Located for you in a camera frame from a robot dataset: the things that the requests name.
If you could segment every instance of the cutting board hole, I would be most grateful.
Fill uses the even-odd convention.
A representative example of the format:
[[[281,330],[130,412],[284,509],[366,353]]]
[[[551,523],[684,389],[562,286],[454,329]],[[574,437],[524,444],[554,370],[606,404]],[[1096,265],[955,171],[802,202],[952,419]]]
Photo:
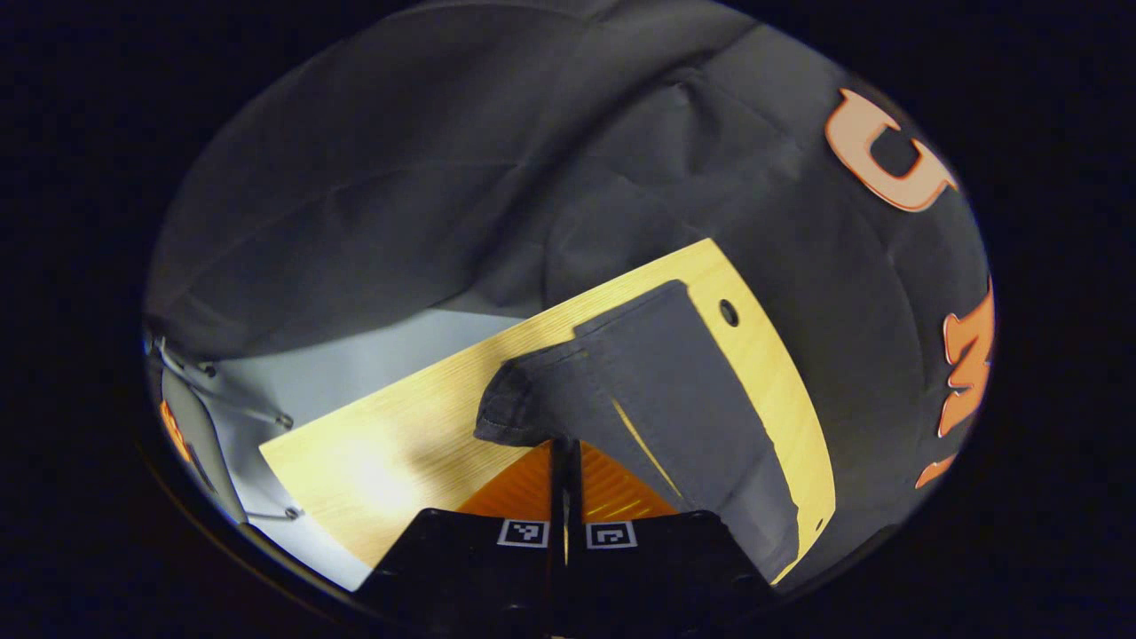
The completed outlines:
[[[733,304],[729,304],[728,299],[724,299],[718,302],[718,307],[721,309],[721,316],[726,320],[726,323],[730,326],[737,325],[737,309],[734,308]]]

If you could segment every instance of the wooden cutting board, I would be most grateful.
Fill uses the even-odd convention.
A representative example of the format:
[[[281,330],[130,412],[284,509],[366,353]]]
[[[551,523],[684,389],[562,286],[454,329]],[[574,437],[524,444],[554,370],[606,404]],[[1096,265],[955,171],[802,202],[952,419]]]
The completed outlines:
[[[377,565],[420,509],[456,509],[528,451],[473,437],[482,392],[502,362],[571,340],[577,324],[670,280],[686,283],[774,442],[799,508],[800,559],[836,507],[828,449],[788,351],[712,240],[557,305],[260,450],[308,516],[362,562]],[[737,313],[736,326],[722,316],[724,299]]]

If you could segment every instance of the white surface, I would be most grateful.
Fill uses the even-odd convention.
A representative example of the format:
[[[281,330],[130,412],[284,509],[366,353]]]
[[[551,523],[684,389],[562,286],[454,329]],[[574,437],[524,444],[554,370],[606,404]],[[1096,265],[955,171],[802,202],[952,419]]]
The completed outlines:
[[[217,362],[218,374],[209,385],[224,389],[226,397],[233,397],[235,390],[257,398],[291,415],[295,428],[303,428],[521,321],[426,310],[362,335],[284,354]],[[244,509],[273,515],[283,515],[287,507],[300,509],[260,455],[260,443],[282,434],[283,429],[208,398],[204,401]],[[250,515],[249,521],[281,548],[348,590],[357,589],[370,574],[371,566],[351,555],[312,517],[272,521]]]

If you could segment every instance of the dark gray cloth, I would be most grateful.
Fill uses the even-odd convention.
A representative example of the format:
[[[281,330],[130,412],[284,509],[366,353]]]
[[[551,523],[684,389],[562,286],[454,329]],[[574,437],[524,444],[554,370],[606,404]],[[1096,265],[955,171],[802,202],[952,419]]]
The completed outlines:
[[[837,515],[782,581],[820,574],[927,496],[952,389],[943,320],[986,294],[966,190],[904,214],[833,153],[864,80],[696,0],[429,0],[339,42],[203,150],[154,248],[145,313],[202,358],[374,330],[426,307],[527,317],[712,238],[801,373]]]
[[[761,418],[686,285],[668,282],[575,333],[502,365],[474,435],[509,446],[587,441],[676,509],[718,513],[761,573],[777,576],[796,558],[797,508]]]

